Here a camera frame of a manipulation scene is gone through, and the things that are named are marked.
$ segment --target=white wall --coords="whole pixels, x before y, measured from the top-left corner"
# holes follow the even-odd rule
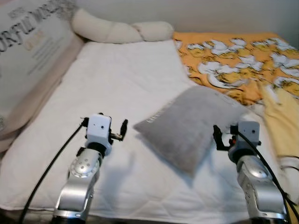
[[[163,20],[183,32],[278,33],[299,47],[299,0],[77,0],[93,15],[133,23]]]

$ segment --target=black cable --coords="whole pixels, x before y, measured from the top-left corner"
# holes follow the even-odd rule
[[[258,151],[258,149],[252,144],[251,141],[248,140],[248,138],[246,138],[242,133],[240,133],[238,131],[238,135],[240,135],[249,145],[250,147],[255,151],[255,153],[260,157],[262,163],[264,164],[264,166],[266,166],[266,168],[268,169],[268,171],[270,172],[272,178],[273,178],[273,182],[275,183],[275,185],[277,186],[278,190],[280,191],[283,199],[284,199],[284,205],[285,205],[285,210],[286,210],[286,213],[287,213],[287,221],[289,223],[291,223],[291,219],[290,219],[290,214],[289,214],[289,211],[288,211],[288,207],[287,207],[287,204],[286,204],[286,201],[289,203],[292,211],[294,212],[297,220],[299,221],[299,214],[298,212],[296,211],[294,205],[295,203],[293,201],[291,201],[289,199],[289,197],[287,196],[287,193],[285,193],[285,191],[282,189],[282,187],[280,186],[273,170],[271,169],[271,167],[269,166],[269,164],[267,163],[267,161],[265,160],[265,158],[262,156],[262,154]]]
[[[34,187],[33,191],[31,192],[30,197],[28,198],[25,207],[23,208],[23,211],[20,215],[19,218],[19,224],[22,224],[25,218],[25,215],[28,211],[29,205],[34,197],[34,194],[36,193],[37,189],[39,188],[39,186],[41,185],[41,183],[43,182],[44,178],[46,177],[48,171],[51,169],[52,165],[54,164],[54,162],[56,161],[56,159],[59,157],[59,155],[62,153],[62,151],[64,150],[64,148],[69,144],[69,142],[72,140],[72,138],[74,138],[74,136],[78,133],[78,131],[80,131],[80,129],[82,128],[82,126],[84,125],[85,120],[80,124],[80,126],[74,131],[74,133],[68,138],[68,140],[65,142],[65,144],[60,148],[60,150],[56,153],[55,157],[52,159],[52,161],[50,162],[50,164],[48,165],[48,167],[46,168],[45,172],[43,173],[42,177],[39,179],[39,181],[37,182],[36,186]]]

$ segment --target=white bedsheet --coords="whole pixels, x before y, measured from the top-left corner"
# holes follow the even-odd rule
[[[189,224],[227,224],[248,218],[235,164],[226,152],[216,152],[213,146],[190,178],[155,155],[132,128],[193,85],[172,41],[86,44],[40,115],[3,158],[0,208],[21,209],[80,117],[103,112],[112,117],[113,132],[119,131],[124,119],[129,126],[125,140],[115,141],[104,159],[90,214]],[[59,157],[31,209],[55,206],[84,135],[82,129]],[[260,137],[260,150],[277,172],[273,155],[265,153],[270,147],[268,137]]]

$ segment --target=yellow sheet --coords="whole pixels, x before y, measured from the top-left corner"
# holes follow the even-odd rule
[[[299,51],[273,33],[174,33],[189,78],[252,105],[262,99],[258,83],[273,84],[299,98]]]

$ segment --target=gray pillow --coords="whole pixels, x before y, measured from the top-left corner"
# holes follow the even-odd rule
[[[170,164],[193,175],[211,146],[213,125],[225,130],[246,111],[222,93],[194,86],[134,129]]]

